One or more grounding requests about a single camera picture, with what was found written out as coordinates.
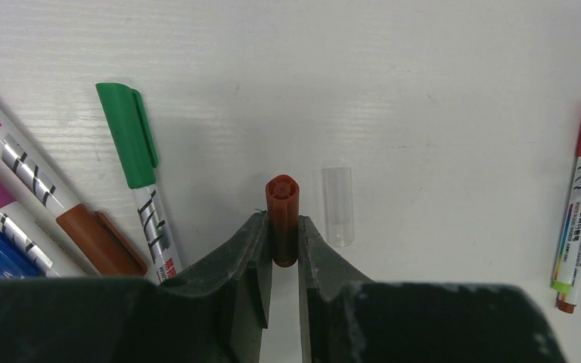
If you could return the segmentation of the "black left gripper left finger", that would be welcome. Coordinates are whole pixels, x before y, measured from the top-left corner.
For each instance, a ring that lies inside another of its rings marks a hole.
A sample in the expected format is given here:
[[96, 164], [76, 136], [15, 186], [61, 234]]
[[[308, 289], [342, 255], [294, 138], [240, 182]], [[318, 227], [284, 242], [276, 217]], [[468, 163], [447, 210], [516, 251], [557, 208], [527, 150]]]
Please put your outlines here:
[[162, 284], [0, 279], [0, 362], [257, 362], [271, 285], [265, 212]]

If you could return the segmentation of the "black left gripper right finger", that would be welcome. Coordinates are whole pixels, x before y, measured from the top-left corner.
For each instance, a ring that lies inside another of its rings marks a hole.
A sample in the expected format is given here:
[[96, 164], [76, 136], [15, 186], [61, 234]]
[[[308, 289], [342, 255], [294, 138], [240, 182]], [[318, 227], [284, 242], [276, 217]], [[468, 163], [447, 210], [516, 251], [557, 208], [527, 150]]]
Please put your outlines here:
[[563, 362], [540, 307], [510, 284], [376, 282], [298, 230], [305, 362]]

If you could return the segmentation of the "clear pen cap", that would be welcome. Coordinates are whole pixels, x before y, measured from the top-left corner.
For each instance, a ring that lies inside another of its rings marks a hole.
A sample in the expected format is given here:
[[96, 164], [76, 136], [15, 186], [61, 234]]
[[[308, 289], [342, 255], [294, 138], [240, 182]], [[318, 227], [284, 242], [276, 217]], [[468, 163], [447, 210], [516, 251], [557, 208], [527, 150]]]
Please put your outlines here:
[[330, 167], [322, 169], [321, 175], [327, 242], [348, 247], [355, 239], [352, 170]]

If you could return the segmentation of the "brown marker cap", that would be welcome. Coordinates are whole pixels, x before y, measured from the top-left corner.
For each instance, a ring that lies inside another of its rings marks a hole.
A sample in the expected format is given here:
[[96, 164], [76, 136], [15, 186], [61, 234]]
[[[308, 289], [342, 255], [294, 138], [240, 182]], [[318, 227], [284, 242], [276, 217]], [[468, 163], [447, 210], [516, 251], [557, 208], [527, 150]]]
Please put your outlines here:
[[265, 188], [269, 224], [273, 230], [272, 258], [282, 268], [298, 258], [300, 187], [289, 175], [278, 175]]

